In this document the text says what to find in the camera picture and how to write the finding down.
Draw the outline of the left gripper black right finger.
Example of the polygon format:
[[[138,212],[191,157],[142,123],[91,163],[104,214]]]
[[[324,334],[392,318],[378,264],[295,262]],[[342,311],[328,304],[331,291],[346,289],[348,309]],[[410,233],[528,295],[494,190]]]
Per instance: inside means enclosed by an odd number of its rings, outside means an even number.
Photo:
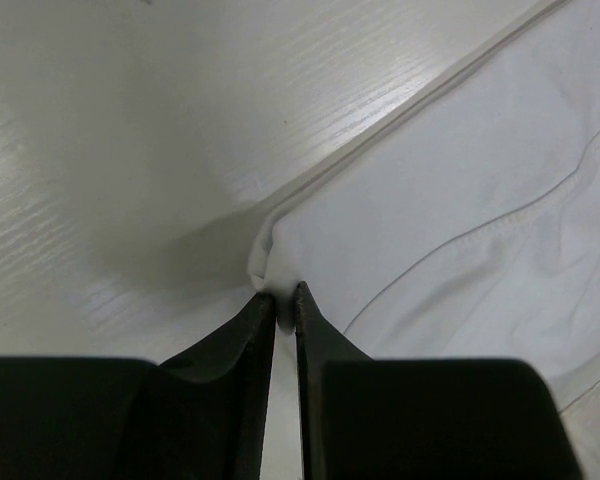
[[[580,479],[540,375],[515,359],[374,360],[294,292],[307,479]]]

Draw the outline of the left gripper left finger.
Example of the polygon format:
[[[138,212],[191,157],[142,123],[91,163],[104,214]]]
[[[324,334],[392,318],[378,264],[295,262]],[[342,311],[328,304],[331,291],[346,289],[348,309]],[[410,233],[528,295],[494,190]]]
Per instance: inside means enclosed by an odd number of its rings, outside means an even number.
[[[0,479],[256,479],[275,336],[270,296],[155,364],[0,357]]]

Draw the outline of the white skirt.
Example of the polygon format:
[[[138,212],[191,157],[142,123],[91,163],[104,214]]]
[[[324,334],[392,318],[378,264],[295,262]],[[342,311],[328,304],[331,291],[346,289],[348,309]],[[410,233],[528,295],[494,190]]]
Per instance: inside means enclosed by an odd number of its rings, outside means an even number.
[[[600,380],[600,1],[571,1],[266,221],[248,272],[376,358]]]

